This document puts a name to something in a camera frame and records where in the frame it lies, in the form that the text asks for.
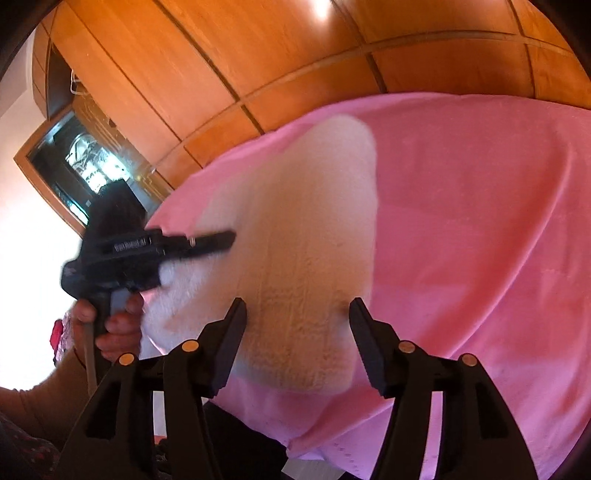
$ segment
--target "black pants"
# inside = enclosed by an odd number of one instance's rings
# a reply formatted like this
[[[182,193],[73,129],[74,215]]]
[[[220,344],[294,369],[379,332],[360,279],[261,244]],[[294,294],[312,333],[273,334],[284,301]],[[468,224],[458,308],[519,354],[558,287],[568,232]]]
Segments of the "black pants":
[[[203,413],[224,480],[280,480],[286,461],[285,447],[251,430],[236,417],[211,402]],[[341,480],[355,480],[345,473]]]

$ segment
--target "gold screw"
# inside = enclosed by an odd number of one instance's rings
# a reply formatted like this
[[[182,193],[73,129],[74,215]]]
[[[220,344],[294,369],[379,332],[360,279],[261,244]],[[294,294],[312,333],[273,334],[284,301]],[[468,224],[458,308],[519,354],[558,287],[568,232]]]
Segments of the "gold screw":
[[[469,367],[475,367],[478,365],[478,359],[471,353],[465,353],[462,355],[462,362]]]
[[[416,346],[414,343],[409,342],[408,340],[404,340],[398,344],[398,350],[403,353],[413,353],[416,350]]]
[[[197,340],[187,340],[183,343],[181,348],[183,349],[183,352],[194,352],[199,348],[199,342]]]
[[[124,353],[123,355],[121,355],[119,357],[119,363],[121,365],[123,365],[124,367],[127,367],[128,365],[131,365],[132,363],[134,363],[135,360],[135,355],[132,353]]]

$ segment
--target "white wall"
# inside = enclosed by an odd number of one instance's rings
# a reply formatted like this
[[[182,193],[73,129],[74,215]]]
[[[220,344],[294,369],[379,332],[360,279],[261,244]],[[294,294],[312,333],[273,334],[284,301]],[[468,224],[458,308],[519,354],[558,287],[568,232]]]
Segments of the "white wall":
[[[60,288],[61,266],[76,256],[80,241],[13,160],[43,122],[33,99],[32,46],[31,37],[23,47],[27,61],[20,56],[25,74],[13,72],[0,82],[5,99],[18,91],[15,82],[27,81],[0,117],[0,385],[7,388],[30,388],[53,369],[53,323],[73,301]]]

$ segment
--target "wood trim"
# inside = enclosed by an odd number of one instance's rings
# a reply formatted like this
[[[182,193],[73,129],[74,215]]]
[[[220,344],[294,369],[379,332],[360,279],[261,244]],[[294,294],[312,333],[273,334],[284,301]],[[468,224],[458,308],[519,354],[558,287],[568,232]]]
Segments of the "wood trim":
[[[82,237],[85,231],[85,226],[78,218],[65,207],[61,200],[51,190],[45,180],[37,173],[31,162],[29,161],[29,154],[37,147],[43,138],[55,128],[62,119],[64,119],[70,112],[72,107],[64,108],[58,115],[50,121],[45,121],[37,130],[29,137],[21,149],[14,157],[15,163],[21,169],[23,175],[27,178],[29,183],[35,188],[37,193],[49,204],[49,206],[56,212],[62,220],[64,220],[74,230],[79,237]]]

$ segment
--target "pink bed sheet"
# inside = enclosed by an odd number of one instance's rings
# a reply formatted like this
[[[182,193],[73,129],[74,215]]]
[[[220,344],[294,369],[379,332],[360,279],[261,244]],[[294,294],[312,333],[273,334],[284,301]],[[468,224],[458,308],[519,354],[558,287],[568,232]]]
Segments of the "pink bed sheet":
[[[373,316],[428,353],[472,352],[547,479],[591,418],[591,112],[505,96],[381,95],[327,106],[222,155],[150,225],[193,233],[223,182],[338,113],[376,139]],[[234,375],[214,399],[295,458],[370,477],[391,412],[358,362],[343,394]],[[435,407],[423,478],[436,465]]]

